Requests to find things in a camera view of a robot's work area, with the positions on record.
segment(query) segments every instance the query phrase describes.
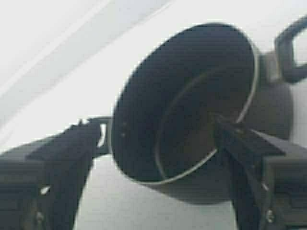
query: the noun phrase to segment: screw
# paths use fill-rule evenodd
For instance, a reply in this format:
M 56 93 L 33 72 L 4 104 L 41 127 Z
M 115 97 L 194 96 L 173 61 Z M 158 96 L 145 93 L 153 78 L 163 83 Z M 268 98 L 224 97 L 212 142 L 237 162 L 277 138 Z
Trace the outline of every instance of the screw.
M 265 217 L 266 217 L 266 220 L 267 220 L 268 223 L 272 224 L 274 222 L 275 215 L 274 215 L 272 210 L 269 209 L 267 211 Z
M 236 128 L 236 132 L 237 132 L 238 134 L 243 134 L 243 133 L 244 133 L 243 130 L 240 129 L 240 128 Z
M 46 195 L 50 189 L 50 186 L 45 186 L 40 190 L 41 195 Z
M 262 183 L 262 188 L 264 188 L 265 191 L 269 190 L 268 186 L 265 183 Z
M 43 213 L 41 213 L 41 212 L 36 213 L 36 220 L 37 220 L 38 223 L 43 223 L 44 219 L 45 219 L 45 217 L 44 217 Z

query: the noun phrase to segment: white ceiling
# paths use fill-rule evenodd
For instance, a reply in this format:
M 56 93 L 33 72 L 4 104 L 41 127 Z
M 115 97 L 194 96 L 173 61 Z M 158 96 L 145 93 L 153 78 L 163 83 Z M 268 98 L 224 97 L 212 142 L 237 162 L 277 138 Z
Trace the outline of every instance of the white ceiling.
M 1 1 L 0 85 L 101 2 L 107 0 Z
M 21 112 L 22 108 L 59 84 L 68 76 L 69 72 L 85 62 L 102 47 L 119 38 L 137 23 L 148 20 L 153 13 L 162 11 L 169 1 L 100 0 L 99 4 L 89 9 L 88 12 L 83 12 L 83 17 L 75 16 L 74 19 L 67 20 L 66 18 L 53 18 L 50 19 L 50 22 L 54 22 L 53 26 L 44 23 L 39 24 L 43 28 L 42 30 L 47 31 L 49 26 L 56 28 L 57 23 L 59 24 L 58 27 L 62 28 L 63 25 L 60 23 L 62 21 L 65 21 L 63 24 L 66 24 L 67 27 L 62 33 L 58 30 L 57 33 L 60 33 L 60 35 L 55 37 L 44 37 L 40 33 L 34 33 L 32 37 L 29 36 L 29 40 L 20 44 L 23 45 L 23 48 L 31 50 L 33 57 L 29 57 L 30 51 L 23 56 L 21 55 L 20 58 L 24 61 L 19 66 L 18 61 L 20 60 L 18 58 L 12 59 L 12 65 L 18 66 L 17 71 L 13 74 L 4 75 L 2 84 L 0 82 L 0 108 L 2 109 L 0 133 L 5 136 L 3 137 L 0 134 L 0 145 L 6 139 L 8 133 L 3 126 L 14 118 L 18 112 Z M 45 42 L 45 46 L 42 45 L 43 42 L 40 42 L 40 39 L 43 40 L 43 38 L 49 41 Z

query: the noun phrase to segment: pot handle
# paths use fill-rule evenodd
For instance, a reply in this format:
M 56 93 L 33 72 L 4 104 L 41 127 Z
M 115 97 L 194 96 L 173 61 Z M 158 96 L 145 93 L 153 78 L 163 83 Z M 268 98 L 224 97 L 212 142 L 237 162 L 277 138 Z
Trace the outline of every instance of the pot handle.
M 293 39 L 307 28 L 307 15 L 292 23 L 275 39 L 275 52 L 283 78 L 296 83 L 307 77 L 307 64 L 297 66 L 294 60 Z
M 101 117 L 95 117 L 88 119 L 92 123 L 98 123 L 99 125 L 106 125 L 106 131 L 105 131 L 105 139 L 103 142 L 103 145 L 100 147 L 97 147 L 96 153 L 94 157 L 99 157 L 102 155 L 107 155 L 110 153 L 110 147 L 109 147 L 109 130 L 111 126 L 112 117 L 110 116 L 101 116 Z

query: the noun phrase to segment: white background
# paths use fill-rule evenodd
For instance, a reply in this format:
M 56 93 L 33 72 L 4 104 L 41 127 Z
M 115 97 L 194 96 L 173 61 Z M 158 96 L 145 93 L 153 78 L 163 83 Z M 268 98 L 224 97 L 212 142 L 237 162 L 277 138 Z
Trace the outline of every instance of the white background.
M 0 55 L 0 83 L 99 1 L 53 1 L 53 7 L 46 5 L 48 1 L 33 1 L 32 5 L 17 0 L 11 2 L 15 5 L 1 8 L 1 12 L 6 13 L 2 16 L 6 20 L 1 21 L 6 31 L 0 46 L 1 51 L 5 51 Z M 80 118 L 112 115 L 116 99 L 136 66 L 155 47 L 187 27 L 208 22 L 230 23 L 266 52 L 273 48 L 273 39 L 281 30 L 306 13 L 305 0 L 173 1 L 162 12 L 87 59 L 58 85 L 21 110 L 2 128 L 7 138 L 0 140 L 0 148 L 5 150 L 58 133 Z M 35 36 L 37 41 L 31 38 L 35 33 L 40 33 Z M 307 60 L 306 40 L 307 36 L 298 42 L 303 60 Z M 307 80 L 292 87 L 295 116 L 291 140 L 307 147 L 306 92 Z M 235 228 L 234 215 L 229 203 L 193 206 L 158 194 L 127 180 L 110 157 L 95 160 L 75 224 L 76 230 L 232 228 Z

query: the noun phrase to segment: cooking pot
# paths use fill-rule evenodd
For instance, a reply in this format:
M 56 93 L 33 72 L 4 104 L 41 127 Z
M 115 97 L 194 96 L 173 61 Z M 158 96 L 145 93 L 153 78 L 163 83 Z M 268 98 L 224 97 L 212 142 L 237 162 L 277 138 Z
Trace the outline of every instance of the cooking pot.
M 291 132 L 289 84 L 307 75 L 293 58 L 293 38 L 307 17 L 261 54 L 223 23 L 197 25 L 171 37 L 133 72 L 107 125 L 99 154 L 111 153 L 128 178 L 195 204 L 229 199 L 216 157 L 213 115 L 279 138 Z

